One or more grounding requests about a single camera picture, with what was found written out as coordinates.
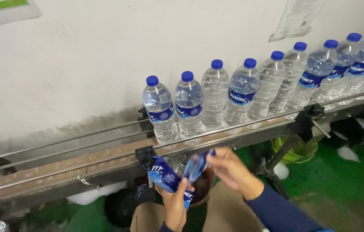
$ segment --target bottle label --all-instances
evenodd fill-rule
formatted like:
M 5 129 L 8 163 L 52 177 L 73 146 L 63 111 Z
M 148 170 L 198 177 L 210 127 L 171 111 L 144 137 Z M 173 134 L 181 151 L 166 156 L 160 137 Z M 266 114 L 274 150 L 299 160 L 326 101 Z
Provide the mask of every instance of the bottle label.
M 344 75 L 346 74 L 346 72 L 349 71 L 349 68 L 351 66 L 338 66 L 335 65 L 334 70 L 328 75 L 327 78 L 329 79 L 337 79 L 337 78 L 341 78 L 344 77 Z
M 364 76 L 364 63 L 355 62 L 349 69 L 351 76 Z
M 160 122 L 160 121 L 168 120 L 173 115 L 173 103 L 170 104 L 169 108 L 167 108 L 166 110 L 164 110 L 162 112 L 159 112 L 159 113 L 148 112 L 148 115 L 152 122 Z
M 202 105 L 201 102 L 199 105 L 192 107 L 192 108 L 183 108 L 176 104 L 176 111 L 178 112 L 179 116 L 183 119 L 196 116 L 202 112 Z
M 327 76 L 315 76 L 313 74 L 304 71 L 302 77 L 299 79 L 299 84 L 305 88 L 319 88 L 325 81 Z
M 249 93 L 249 94 L 243 94 L 243 93 L 236 92 L 233 89 L 231 89 L 231 87 L 229 87 L 228 98 L 229 98 L 229 100 L 231 100 L 231 102 L 243 106 L 252 101 L 255 93 L 256 92 Z

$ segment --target navy blue sleeve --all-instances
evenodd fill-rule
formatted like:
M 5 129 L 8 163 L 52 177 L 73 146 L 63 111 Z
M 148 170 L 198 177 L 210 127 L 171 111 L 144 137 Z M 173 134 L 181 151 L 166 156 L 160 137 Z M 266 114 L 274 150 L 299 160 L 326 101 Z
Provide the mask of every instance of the navy blue sleeve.
M 165 222 L 162 224 L 162 227 L 160 228 L 159 232 L 175 232 L 171 229 L 169 229 L 166 225 Z
M 323 229 L 268 185 L 259 197 L 246 203 L 270 232 L 315 232 Z

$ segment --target white wall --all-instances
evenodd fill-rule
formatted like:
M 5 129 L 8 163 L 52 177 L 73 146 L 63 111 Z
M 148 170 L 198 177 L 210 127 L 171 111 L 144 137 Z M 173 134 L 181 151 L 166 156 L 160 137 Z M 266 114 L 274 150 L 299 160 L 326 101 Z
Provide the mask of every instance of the white wall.
M 139 106 L 149 75 L 173 90 L 181 72 L 198 80 L 212 59 L 232 73 L 245 58 L 261 62 L 297 41 L 310 52 L 326 39 L 364 35 L 364 0 L 325 0 L 308 35 L 273 43 L 286 0 L 36 4 L 41 18 L 0 25 L 1 141 L 43 131 L 36 143 L 54 140 L 67 122 Z

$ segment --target hand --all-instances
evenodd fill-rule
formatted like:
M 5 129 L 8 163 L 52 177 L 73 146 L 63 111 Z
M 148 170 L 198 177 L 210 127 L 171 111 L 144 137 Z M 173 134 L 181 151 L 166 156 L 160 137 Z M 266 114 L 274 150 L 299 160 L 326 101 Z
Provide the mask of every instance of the hand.
M 229 147 L 215 148 L 216 155 L 206 157 L 209 167 L 231 189 L 237 190 L 245 200 L 259 197 L 264 190 L 260 179 L 249 172 Z
M 186 223 L 186 210 L 183 195 L 187 186 L 187 178 L 182 179 L 178 190 L 175 193 L 167 192 L 159 185 L 155 185 L 155 189 L 160 195 L 162 195 L 162 199 L 164 201 L 166 209 L 165 225 L 175 232 L 182 231 L 182 228 Z M 195 189 L 190 186 L 189 190 L 194 191 Z

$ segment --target person's right hand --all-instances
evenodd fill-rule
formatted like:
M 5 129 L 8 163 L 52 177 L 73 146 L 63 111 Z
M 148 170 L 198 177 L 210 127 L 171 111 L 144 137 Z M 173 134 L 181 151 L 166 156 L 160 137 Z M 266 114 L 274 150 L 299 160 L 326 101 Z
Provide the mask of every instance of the person's right hand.
M 231 148 L 217 147 L 215 152 L 216 155 L 208 155 L 206 161 L 217 177 L 237 190 L 245 200 L 253 200 L 261 195 L 263 182 L 249 172 Z

